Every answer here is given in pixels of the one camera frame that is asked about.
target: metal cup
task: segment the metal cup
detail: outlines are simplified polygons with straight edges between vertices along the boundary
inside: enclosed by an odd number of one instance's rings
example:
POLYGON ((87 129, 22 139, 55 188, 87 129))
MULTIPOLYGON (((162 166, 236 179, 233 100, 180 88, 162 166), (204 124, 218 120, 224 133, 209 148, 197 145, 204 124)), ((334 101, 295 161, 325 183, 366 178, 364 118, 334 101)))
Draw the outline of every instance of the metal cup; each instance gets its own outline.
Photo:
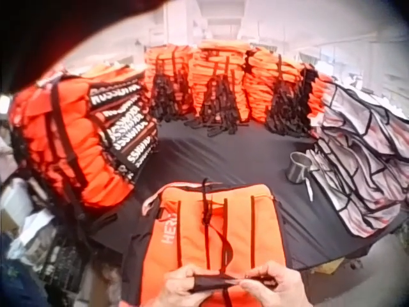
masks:
POLYGON ((294 184, 302 183, 305 181, 312 165, 312 160, 306 154, 291 152, 289 155, 289 166, 286 170, 287 179, 294 184))

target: hand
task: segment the hand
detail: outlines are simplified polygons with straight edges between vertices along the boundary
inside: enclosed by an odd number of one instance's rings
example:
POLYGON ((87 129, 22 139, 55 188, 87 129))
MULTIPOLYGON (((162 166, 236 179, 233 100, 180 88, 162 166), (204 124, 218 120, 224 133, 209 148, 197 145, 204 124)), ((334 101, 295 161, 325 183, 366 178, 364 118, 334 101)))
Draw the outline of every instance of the hand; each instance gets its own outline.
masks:
POLYGON ((200 269, 195 265, 186 265, 170 272, 165 276, 165 285, 159 296, 154 299, 149 307, 198 307, 205 299, 213 294, 211 291, 191 294, 194 286, 194 275, 217 274, 218 272, 200 269))
POLYGON ((263 307, 310 307, 299 272, 288 269, 276 262, 269 261, 245 275, 246 278, 272 276, 278 283, 270 290, 262 283, 243 279, 239 285, 260 301, 263 307))

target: floor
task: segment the floor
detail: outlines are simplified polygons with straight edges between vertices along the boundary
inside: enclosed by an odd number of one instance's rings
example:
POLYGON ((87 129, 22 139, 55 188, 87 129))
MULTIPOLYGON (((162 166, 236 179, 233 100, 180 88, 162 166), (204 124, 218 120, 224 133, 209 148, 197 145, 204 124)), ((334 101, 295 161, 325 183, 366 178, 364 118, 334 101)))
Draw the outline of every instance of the floor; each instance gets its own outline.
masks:
POLYGON ((341 266, 334 275, 311 274, 307 295, 316 307, 400 307, 409 297, 409 256, 395 235, 377 242, 360 259, 362 268, 341 266))

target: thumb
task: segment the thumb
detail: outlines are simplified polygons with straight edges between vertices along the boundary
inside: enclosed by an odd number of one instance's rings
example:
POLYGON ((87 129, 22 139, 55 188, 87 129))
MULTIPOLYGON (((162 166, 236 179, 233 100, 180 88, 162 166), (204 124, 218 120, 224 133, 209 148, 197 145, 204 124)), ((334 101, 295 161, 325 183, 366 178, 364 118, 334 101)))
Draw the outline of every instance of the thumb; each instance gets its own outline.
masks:
POLYGON ((240 287, 254 296, 263 306, 280 306, 280 297, 274 291, 256 280, 243 279, 240 287))

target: black tablecloth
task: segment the black tablecloth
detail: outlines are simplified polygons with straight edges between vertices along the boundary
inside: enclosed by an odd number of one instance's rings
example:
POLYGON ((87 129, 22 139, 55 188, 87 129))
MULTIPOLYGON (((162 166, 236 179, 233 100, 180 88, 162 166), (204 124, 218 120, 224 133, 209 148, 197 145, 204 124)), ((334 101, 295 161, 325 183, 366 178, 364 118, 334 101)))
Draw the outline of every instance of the black tablecloth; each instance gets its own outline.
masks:
POLYGON ((288 264, 306 269, 341 258, 369 246, 396 229, 406 218, 402 213, 384 231, 370 238, 350 235, 332 204, 314 180, 314 201, 306 186, 286 180, 284 170, 293 151, 305 151, 311 141, 271 134, 257 123, 208 138, 206 129, 193 130, 182 122, 159 128, 158 152, 144 167, 137 193, 147 198, 171 182, 210 181, 225 184, 265 184, 281 202, 282 229, 288 264))

